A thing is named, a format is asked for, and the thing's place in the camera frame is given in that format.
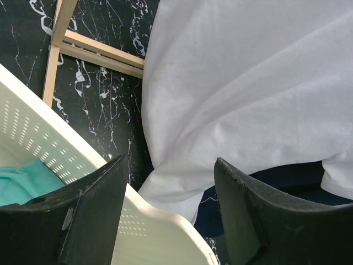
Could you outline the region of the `white t shirt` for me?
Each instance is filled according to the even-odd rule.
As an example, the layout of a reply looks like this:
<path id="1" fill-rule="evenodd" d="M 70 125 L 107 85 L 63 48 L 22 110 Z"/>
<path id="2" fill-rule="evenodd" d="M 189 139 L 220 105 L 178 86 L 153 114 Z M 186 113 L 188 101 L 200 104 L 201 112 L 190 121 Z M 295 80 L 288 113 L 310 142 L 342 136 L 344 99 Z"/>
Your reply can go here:
<path id="1" fill-rule="evenodd" d="M 352 198 L 352 2 L 160 1 L 142 124 L 150 205 L 196 219 L 223 158 L 246 174 L 320 161 Z"/>

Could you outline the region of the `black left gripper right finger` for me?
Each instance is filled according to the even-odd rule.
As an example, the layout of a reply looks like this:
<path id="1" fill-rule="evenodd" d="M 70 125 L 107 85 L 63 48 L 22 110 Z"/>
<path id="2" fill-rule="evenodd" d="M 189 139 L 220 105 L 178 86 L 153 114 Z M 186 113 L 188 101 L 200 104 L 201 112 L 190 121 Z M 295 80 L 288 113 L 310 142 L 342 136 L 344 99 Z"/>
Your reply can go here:
<path id="1" fill-rule="evenodd" d="M 352 204 L 292 196 L 222 158 L 214 179 L 232 264 L 352 263 Z"/>

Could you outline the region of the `navy blue t shirt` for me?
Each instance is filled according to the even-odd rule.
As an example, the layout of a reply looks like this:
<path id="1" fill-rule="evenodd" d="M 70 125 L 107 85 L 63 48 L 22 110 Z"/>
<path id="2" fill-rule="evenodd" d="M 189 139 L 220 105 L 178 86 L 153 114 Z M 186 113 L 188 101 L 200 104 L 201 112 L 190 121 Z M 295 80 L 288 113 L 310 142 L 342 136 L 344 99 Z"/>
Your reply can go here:
<path id="1" fill-rule="evenodd" d="M 323 173 L 322 163 L 318 161 L 278 166 L 250 176 L 285 193 L 315 203 L 352 203 L 352 200 L 331 194 L 320 187 Z M 204 191 L 194 227 L 203 237 L 219 237 L 224 234 L 215 186 Z"/>

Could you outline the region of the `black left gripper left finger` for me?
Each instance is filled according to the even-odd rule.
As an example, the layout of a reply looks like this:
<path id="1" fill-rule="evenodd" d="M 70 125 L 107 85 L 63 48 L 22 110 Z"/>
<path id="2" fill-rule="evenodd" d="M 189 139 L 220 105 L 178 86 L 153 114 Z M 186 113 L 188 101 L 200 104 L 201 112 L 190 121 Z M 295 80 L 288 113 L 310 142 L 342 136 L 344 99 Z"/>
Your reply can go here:
<path id="1" fill-rule="evenodd" d="M 2 264 L 110 264 L 127 157 L 29 202 L 1 207 Z"/>

